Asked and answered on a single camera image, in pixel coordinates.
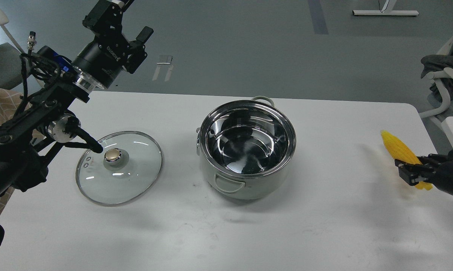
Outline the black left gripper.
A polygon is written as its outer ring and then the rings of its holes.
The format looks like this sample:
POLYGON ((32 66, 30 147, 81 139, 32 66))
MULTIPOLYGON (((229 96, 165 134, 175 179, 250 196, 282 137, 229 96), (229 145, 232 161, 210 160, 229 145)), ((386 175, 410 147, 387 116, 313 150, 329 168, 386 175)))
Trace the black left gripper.
POLYGON ((145 43, 154 30, 144 26, 134 41, 122 34, 123 14, 133 0, 99 0, 85 16, 83 26, 95 37, 75 57, 72 65, 107 89, 121 72, 133 74, 147 58, 145 43))

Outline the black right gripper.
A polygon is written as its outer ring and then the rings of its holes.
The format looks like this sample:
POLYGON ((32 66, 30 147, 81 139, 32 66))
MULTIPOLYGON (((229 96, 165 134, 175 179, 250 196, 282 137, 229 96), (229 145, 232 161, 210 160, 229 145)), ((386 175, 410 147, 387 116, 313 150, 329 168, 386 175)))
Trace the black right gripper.
POLYGON ((422 161, 407 162, 394 159, 399 175, 407 184, 414 187, 433 185, 453 196, 453 149, 447 155, 429 154, 422 161))

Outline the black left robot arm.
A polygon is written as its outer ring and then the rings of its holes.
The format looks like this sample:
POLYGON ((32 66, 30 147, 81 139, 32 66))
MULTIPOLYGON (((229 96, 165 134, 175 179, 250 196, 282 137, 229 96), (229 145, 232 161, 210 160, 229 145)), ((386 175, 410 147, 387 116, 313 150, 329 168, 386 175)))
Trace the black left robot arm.
POLYGON ((109 88, 120 72, 133 74, 147 58, 153 29, 145 26, 133 41, 122 33, 130 5, 131 0, 99 0, 83 20, 94 39, 73 61, 48 46, 34 52, 30 33, 28 51, 19 56, 23 97, 0 125, 0 197, 10 187, 26 192, 44 183, 63 147, 103 151, 68 108, 75 99, 86 103, 95 88, 109 88))

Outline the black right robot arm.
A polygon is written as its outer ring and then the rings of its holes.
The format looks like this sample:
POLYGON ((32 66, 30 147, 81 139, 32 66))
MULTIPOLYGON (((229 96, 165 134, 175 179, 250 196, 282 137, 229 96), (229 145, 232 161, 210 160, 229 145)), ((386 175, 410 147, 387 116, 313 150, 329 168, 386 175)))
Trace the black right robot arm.
POLYGON ((453 149, 447 155, 418 156, 419 162, 409 163, 396 158, 400 177, 410 186, 424 182, 453 196, 453 149))

